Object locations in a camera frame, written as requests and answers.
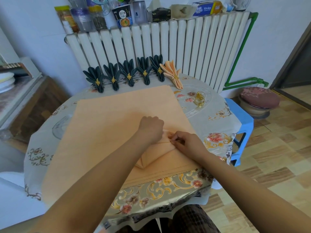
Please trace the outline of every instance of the white radiator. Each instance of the white radiator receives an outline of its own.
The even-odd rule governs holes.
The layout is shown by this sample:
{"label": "white radiator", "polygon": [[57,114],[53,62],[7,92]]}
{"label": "white radiator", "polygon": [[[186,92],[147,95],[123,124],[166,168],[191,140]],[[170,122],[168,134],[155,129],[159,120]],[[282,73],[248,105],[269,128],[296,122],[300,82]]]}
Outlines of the white radiator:
{"label": "white radiator", "polygon": [[141,26],[69,34],[67,42],[82,70],[109,62],[162,54],[176,69],[220,93],[235,59],[249,12],[170,20]]}

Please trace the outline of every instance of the yellow cap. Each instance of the yellow cap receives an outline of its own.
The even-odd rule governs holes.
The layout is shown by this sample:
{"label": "yellow cap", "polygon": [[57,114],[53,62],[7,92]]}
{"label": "yellow cap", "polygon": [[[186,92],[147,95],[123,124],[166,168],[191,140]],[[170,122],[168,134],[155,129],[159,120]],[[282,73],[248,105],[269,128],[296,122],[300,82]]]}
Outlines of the yellow cap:
{"label": "yellow cap", "polygon": [[55,6],[54,9],[56,11],[67,11],[70,9],[70,7],[69,6]]}
{"label": "yellow cap", "polygon": [[97,12],[97,11],[103,11],[103,9],[102,9],[102,7],[101,6],[98,6],[98,5],[96,5],[96,6],[90,6],[89,7],[89,10],[90,10],[90,12]]}

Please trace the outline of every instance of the hand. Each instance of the hand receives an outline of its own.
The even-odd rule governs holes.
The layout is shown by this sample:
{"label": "hand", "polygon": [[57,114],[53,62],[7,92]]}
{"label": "hand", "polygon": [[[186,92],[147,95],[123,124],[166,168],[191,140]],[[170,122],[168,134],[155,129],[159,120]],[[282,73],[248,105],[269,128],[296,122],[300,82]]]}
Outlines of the hand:
{"label": "hand", "polygon": [[208,153],[203,142],[196,134],[177,131],[169,136],[171,143],[188,158],[200,163],[203,156]]}
{"label": "hand", "polygon": [[150,144],[155,144],[162,139],[164,121],[158,117],[142,117],[137,133],[143,139],[148,139]]}

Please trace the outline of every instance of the blue stool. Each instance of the blue stool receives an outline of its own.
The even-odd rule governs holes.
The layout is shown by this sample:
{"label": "blue stool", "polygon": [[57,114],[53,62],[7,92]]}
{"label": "blue stool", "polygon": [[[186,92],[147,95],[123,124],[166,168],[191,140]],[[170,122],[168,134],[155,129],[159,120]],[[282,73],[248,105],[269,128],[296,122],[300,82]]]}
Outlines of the blue stool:
{"label": "blue stool", "polygon": [[235,166],[239,166],[241,164],[240,158],[242,152],[254,129],[254,119],[247,112],[245,112],[240,106],[238,106],[233,100],[228,98],[225,98],[225,100],[229,105],[230,110],[242,123],[242,126],[237,134],[243,133],[243,136],[240,141],[234,139],[234,142],[239,147],[239,150],[236,153],[232,154],[231,156],[231,160],[236,160]]}

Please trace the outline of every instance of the round table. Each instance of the round table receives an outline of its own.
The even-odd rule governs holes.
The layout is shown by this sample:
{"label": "round table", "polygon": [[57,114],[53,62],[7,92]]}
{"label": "round table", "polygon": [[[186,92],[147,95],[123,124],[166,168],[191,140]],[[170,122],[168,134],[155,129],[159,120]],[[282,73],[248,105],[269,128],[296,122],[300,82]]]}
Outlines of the round table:
{"label": "round table", "polygon": [[[151,83],[148,86],[143,83],[141,77],[135,76],[134,87],[129,87],[126,80],[122,78],[119,80],[118,92],[113,91],[111,83],[106,81],[102,94],[90,86],[69,98],[30,139],[24,161],[25,191],[28,196],[41,201],[43,178],[78,100],[146,87],[169,85],[206,148],[229,164],[233,139],[241,123],[230,111],[224,98],[206,83],[184,74],[180,75],[180,79],[184,86],[182,90],[178,90],[168,78],[160,82],[155,74],[151,74]],[[198,91],[205,94],[205,103],[202,106],[194,104]],[[151,219],[172,218],[173,214],[185,204],[206,204],[212,182],[213,177],[209,173],[198,169],[121,189],[101,226],[110,232],[115,232],[125,225],[138,230]]]}

